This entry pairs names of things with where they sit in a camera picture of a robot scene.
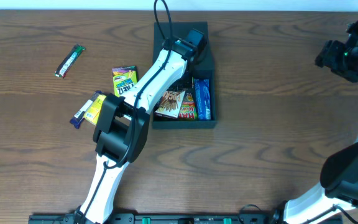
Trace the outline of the dark green gift box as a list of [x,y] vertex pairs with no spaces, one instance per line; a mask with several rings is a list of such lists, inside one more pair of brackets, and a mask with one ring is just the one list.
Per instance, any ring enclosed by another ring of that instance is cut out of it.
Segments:
[[[207,22],[174,22],[173,35],[184,39],[190,30],[196,29],[202,32],[208,38],[208,23]],[[154,129],[213,129],[218,122],[216,115],[216,97],[215,97],[215,64],[211,51],[210,44],[206,47],[198,57],[201,63],[196,66],[196,72],[193,78],[208,79],[209,92],[211,96],[211,120],[204,121],[179,121],[177,119],[163,118],[161,116],[154,116],[152,127]]]

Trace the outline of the blue cookie wrapper pack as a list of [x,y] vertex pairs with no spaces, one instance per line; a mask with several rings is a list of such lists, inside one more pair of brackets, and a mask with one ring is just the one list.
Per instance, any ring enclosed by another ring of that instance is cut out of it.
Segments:
[[211,96],[208,79],[194,79],[198,119],[211,120]]

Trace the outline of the Haribo sour worms bag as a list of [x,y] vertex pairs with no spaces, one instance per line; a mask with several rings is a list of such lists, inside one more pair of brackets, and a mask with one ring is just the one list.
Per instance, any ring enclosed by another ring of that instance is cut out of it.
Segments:
[[183,97],[178,119],[182,121],[195,121],[198,119],[195,94],[191,89],[187,90]]

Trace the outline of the brown Pocky box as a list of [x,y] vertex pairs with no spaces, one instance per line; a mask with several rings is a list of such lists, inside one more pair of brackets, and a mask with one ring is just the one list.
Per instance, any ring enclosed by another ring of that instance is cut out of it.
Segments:
[[155,110],[154,115],[177,119],[181,104],[183,102],[185,90],[183,91],[166,91],[158,104],[158,108]]

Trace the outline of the green Pretz snack box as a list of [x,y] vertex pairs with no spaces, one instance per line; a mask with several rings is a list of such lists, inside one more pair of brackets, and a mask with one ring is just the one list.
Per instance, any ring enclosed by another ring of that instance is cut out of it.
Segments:
[[137,83],[137,67],[131,65],[128,67],[113,68],[112,80],[114,94],[120,97]]

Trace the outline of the yellow Mentos candy bottle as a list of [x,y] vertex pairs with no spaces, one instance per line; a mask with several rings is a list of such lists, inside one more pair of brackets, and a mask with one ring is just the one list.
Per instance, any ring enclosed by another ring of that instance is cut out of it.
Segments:
[[85,111],[84,119],[89,121],[90,123],[96,125],[98,122],[99,114],[101,112],[101,107],[103,105],[103,101],[105,100],[106,95],[100,94],[97,98],[92,102],[90,107]]

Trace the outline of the purple white candy bar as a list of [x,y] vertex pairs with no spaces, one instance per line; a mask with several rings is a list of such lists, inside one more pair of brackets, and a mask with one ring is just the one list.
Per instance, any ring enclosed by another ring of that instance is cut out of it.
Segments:
[[81,123],[84,120],[84,115],[86,113],[86,110],[91,106],[91,104],[97,99],[97,97],[102,94],[103,92],[101,90],[96,90],[93,95],[90,97],[90,99],[73,115],[73,117],[70,120],[70,124],[74,126],[74,128],[79,129]]

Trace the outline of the green black candy bar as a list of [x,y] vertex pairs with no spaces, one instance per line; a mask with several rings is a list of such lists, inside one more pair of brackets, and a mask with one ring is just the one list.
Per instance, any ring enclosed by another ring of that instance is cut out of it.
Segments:
[[85,51],[86,48],[80,44],[76,44],[73,46],[69,54],[63,59],[61,64],[57,67],[55,71],[55,76],[60,78],[65,78],[67,72],[72,67],[72,65],[76,62],[78,57]]

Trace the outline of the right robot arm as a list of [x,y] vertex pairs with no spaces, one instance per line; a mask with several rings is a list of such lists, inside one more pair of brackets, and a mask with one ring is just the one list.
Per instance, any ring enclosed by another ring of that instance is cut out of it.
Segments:
[[[319,67],[351,83],[358,82],[358,20],[348,25],[346,42],[329,40],[315,59]],[[329,156],[319,182],[302,196],[284,201],[268,223],[342,223],[358,209],[358,135],[354,144]]]

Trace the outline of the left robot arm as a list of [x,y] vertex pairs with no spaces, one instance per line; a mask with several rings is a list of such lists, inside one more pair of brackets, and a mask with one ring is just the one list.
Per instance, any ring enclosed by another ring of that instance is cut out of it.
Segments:
[[135,86],[120,97],[104,99],[93,135],[96,170],[85,202],[75,211],[75,223],[104,223],[110,217],[123,173],[144,148],[155,105],[206,44],[205,38],[166,40],[157,60]]

